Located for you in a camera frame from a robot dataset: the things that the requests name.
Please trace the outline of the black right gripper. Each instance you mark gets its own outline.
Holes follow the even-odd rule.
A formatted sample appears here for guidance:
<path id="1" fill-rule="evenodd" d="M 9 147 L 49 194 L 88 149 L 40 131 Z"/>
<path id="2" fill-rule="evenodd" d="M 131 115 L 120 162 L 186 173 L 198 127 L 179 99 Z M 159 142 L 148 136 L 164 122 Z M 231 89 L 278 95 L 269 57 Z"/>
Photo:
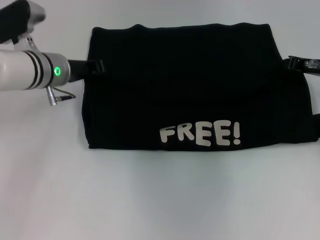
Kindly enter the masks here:
<path id="1" fill-rule="evenodd" d="M 292 71 L 302 71 L 304 74 L 320 76 L 320 60 L 309 59 L 297 56 L 288 57 L 288 69 Z"/>

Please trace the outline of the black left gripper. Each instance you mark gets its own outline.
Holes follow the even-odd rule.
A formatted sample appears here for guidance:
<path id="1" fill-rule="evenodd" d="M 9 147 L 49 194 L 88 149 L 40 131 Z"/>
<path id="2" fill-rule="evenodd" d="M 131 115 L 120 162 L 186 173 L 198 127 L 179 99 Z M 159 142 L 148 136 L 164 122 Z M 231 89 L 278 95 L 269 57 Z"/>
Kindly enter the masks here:
<path id="1" fill-rule="evenodd" d="M 104 64 L 101 59 L 92 60 L 68 60 L 70 66 L 69 83 L 83 80 L 89 75 L 99 75 L 104 73 Z"/>

